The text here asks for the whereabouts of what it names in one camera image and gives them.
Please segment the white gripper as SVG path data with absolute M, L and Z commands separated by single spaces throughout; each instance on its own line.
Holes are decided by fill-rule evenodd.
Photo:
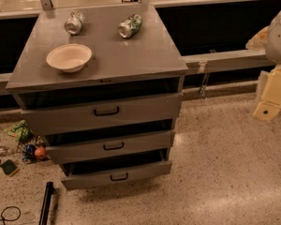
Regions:
M 270 72 L 262 70 L 258 82 L 259 103 L 253 111 L 253 117 L 269 122 L 281 111 L 281 65 L 277 65 Z

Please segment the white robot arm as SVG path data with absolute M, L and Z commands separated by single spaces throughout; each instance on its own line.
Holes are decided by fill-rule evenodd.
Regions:
M 259 121 L 271 121 L 281 112 L 281 10 L 245 47 L 265 52 L 266 58 L 275 63 L 274 69 L 259 75 L 259 103 L 253 111 Z

